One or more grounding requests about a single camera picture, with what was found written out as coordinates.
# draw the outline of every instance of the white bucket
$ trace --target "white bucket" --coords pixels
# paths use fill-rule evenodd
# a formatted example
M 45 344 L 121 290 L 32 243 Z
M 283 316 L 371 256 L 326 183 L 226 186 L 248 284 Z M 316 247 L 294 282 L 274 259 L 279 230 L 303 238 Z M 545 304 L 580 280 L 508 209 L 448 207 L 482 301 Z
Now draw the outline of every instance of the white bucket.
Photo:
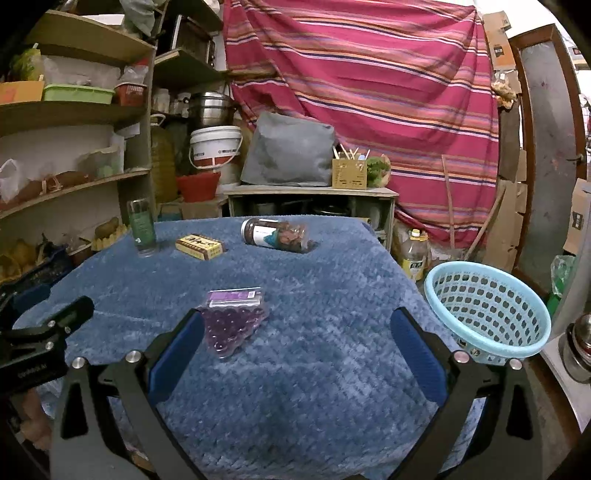
M 240 127 L 208 127 L 191 132 L 189 161 L 198 170 L 220 168 L 242 145 Z

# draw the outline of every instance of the clear plastic clamshell package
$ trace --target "clear plastic clamshell package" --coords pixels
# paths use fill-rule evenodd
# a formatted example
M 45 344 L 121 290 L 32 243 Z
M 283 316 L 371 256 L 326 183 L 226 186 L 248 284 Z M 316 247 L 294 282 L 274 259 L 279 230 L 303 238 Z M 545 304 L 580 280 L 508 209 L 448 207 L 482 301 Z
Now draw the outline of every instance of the clear plastic clamshell package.
M 207 347 L 218 358 L 232 355 L 269 315 L 260 287 L 212 290 L 198 310 Z

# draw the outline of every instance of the pink striped curtain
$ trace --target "pink striped curtain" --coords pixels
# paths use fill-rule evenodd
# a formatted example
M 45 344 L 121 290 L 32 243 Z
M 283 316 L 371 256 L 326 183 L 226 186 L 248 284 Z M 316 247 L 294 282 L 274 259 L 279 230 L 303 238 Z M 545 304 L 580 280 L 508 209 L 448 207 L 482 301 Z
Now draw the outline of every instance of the pink striped curtain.
M 261 111 L 315 118 L 345 147 L 385 154 L 397 217 L 468 246 L 495 197 L 498 117 L 474 7 L 432 0 L 228 0 L 232 85 L 254 128 Z

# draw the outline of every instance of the purple label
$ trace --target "purple label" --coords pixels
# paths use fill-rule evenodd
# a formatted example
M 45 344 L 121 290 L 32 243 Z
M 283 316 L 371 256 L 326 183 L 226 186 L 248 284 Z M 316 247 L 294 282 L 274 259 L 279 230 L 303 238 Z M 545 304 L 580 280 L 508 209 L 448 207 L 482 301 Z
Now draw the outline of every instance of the purple label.
M 254 297 L 253 291 L 213 291 L 209 294 L 209 300 L 247 300 Z

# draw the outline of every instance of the fuzzy blue blanket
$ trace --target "fuzzy blue blanket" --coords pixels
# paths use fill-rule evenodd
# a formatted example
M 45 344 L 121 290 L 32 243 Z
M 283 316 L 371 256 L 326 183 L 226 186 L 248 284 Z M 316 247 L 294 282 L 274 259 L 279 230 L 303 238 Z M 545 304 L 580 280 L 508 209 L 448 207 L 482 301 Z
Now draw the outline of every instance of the fuzzy blue blanket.
M 161 249 L 149 258 L 128 235 L 55 285 L 17 327 L 88 295 L 95 315 L 70 337 L 67 360 L 113 362 L 173 329 L 209 290 L 260 286 L 269 318 L 226 361 L 199 347 L 159 406 L 167 425 L 211 478 L 386 478 L 437 410 L 392 340 L 390 315 L 405 306 L 456 349 L 451 336 L 360 221 L 299 218 L 319 243 L 302 255 L 245 245 L 242 220 L 158 223 Z M 190 257 L 174 247 L 188 233 L 220 239 L 228 251 L 210 261 Z M 57 382 L 44 393 L 59 389 Z M 461 460 L 480 409 L 474 405 L 447 466 Z

